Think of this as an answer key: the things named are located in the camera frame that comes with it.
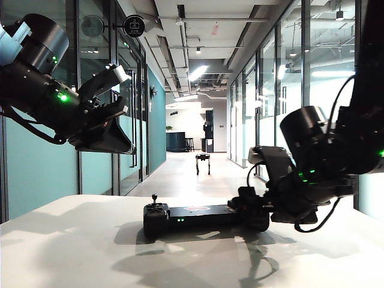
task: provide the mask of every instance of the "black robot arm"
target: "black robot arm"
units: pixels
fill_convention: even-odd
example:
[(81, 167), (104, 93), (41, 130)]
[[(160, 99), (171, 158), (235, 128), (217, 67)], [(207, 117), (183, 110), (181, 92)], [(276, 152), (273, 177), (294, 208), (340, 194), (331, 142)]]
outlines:
[[(26, 15), (12, 26), (0, 25), (0, 106), (2, 114), (54, 144), (69, 141), (79, 151), (134, 154), (136, 149), (116, 117), (127, 112), (123, 97), (101, 104), (97, 96), (126, 81), (121, 66), (110, 65), (85, 82), (79, 92), (51, 76), (68, 48), (68, 37), (54, 21)], [(36, 121), (22, 118), (17, 108)], [(55, 131), (51, 137), (31, 125)]]
[[(259, 209), (273, 212), (272, 221), (294, 223), (300, 232), (313, 232), (322, 227), (340, 198), (354, 193), (355, 175), (384, 172), (384, 37), (375, 29), (384, 25), (376, 12), (382, 10), (383, 1), (369, 2), (356, 73), (347, 80), (355, 80), (350, 106), (340, 107), (335, 128), (331, 129), (332, 115), (341, 91), (330, 120), (319, 107), (307, 106), (281, 122), (296, 164), (284, 148), (250, 149), (250, 163), (266, 165), (268, 191), (256, 202)], [(331, 213), (317, 228), (300, 228), (300, 224), (316, 223), (317, 207), (335, 197)], [(239, 198), (237, 203), (252, 202)]]

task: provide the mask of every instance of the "floor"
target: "floor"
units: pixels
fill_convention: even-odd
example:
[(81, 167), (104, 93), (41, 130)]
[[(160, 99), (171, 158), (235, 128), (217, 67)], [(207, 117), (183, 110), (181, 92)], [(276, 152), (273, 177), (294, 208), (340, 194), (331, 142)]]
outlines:
[[(249, 168), (243, 169), (227, 159), (226, 153), (211, 153), (211, 174), (208, 161), (199, 160), (199, 175), (196, 175), (196, 154), (167, 152), (167, 161), (149, 178), (133, 189), (128, 196), (159, 197), (224, 197), (238, 195), (238, 188), (246, 186)], [(250, 183), (256, 191), (264, 192), (265, 185), (251, 173)]]

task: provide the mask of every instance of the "cable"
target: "cable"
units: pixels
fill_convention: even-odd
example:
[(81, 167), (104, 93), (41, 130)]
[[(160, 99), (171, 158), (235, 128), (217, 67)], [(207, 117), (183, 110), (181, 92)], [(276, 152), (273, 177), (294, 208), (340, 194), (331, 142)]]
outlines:
[(254, 168), (256, 168), (256, 166), (257, 166), (257, 164), (255, 164), (254, 166), (252, 166), (252, 168), (249, 170), (249, 172), (248, 172), (248, 175), (247, 175), (247, 186), (248, 187), (251, 187), (251, 185), (250, 185), (250, 175), (251, 175), (251, 171), (254, 169)]
[(327, 222), (327, 220), (333, 214), (333, 212), (335, 211), (335, 208), (336, 208), (337, 204), (339, 203), (340, 199), (341, 199), (340, 197), (337, 198), (337, 200), (334, 203), (334, 206), (332, 207), (332, 209), (330, 210), (328, 215), (324, 218), (324, 220), (316, 228), (313, 228), (311, 230), (302, 230), (301, 227), (300, 227), (300, 219), (297, 219), (296, 222), (295, 222), (295, 230), (299, 231), (301, 233), (311, 233), (311, 232), (318, 231), (321, 227), (324, 226), (324, 224)]
[(57, 144), (57, 145), (63, 145), (66, 143), (66, 139), (65, 138), (61, 138), (61, 137), (56, 137), (56, 138), (53, 138), (53, 137), (50, 137), (49, 135), (45, 134), (44, 132), (41, 132), (40, 130), (36, 129), (35, 127), (33, 127), (30, 123), (29, 123), (29, 120), (26, 120), (24, 118), (22, 118), (15, 110), (13, 110), (13, 108), (10, 106), (10, 105), (3, 105), (3, 110), (4, 110), (4, 115), (8, 118), (11, 118), (13, 121), (15, 121), (16, 123), (20, 124), (21, 126), (23, 126), (25, 129), (27, 129), (28, 131), (32, 132), (33, 134), (35, 134), (36, 136), (52, 143), (52, 144)]
[(347, 79), (347, 81), (343, 84), (343, 86), (342, 86), (341, 89), (339, 90), (339, 92), (338, 92), (338, 94), (337, 94), (337, 96), (336, 96), (336, 99), (335, 99), (335, 101), (334, 101), (334, 103), (333, 103), (333, 105), (332, 105), (331, 115), (330, 115), (330, 117), (329, 117), (328, 126), (327, 126), (327, 128), (326, 128), (326, 137), (325, 137), (325, 139), (326, 139), (327, 141), (328, 141), (328, 139), (329, 139), (329, 135), (330, 135), (330, 133), (331, 133), (332, 118), (334, 117), (334, 112), (335, 112), (335, 108), (336, 108), (337, 100), (338, 100), (339, 96), (341, 95), (341, 92), (343, 91), (343, 89), (345, 88), (345, 86), (347, 86), (347, 84), (348, 84), (352, 79), (354, 79), (354, 78), (355, 78), (355, 75), (352, 75), (352, 76), (350, 76), (350, 77)]

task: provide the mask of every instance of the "glass door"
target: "glass door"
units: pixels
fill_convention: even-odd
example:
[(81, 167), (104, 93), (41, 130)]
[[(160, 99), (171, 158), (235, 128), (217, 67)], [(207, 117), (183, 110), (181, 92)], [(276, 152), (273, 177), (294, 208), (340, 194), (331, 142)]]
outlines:
[(140, 182), (140, 157), (141, 157), (141, 136), (140, 136), (140, 115), (139, 106), (141, 93), (138, 85), (141, 80), (137, 75), (137, 67), (140, 61), (130, 49), (129, 44), (118, 41), (118, 60), (123, 66), (128, 80), (120, 84), (118, 93), (128, 101), (126, 114), (119, 117), (119, 123), (123, 132), (128, 136), (136, 147), (135, 155), (120, 155), (120, 192), (121, 196), (127, 195)]

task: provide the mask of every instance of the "ceiling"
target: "ceiling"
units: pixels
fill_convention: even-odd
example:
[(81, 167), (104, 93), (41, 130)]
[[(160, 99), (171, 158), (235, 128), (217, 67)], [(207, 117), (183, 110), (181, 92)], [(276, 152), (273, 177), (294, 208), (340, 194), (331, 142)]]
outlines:
[[(270, 11), (285, 3), (284, 0), (131, 1), (148, 24), (145, 40), (166, 78), (167, 91), (174, 97), (198, 91), (216, 101), (225, 100), (232, 58), (244, 46), (242, 34), (249, 27), (254, 32), (264, 25)], [(207, 65), (207, 71), (190, 81), (189, 75), (201, 65)]]

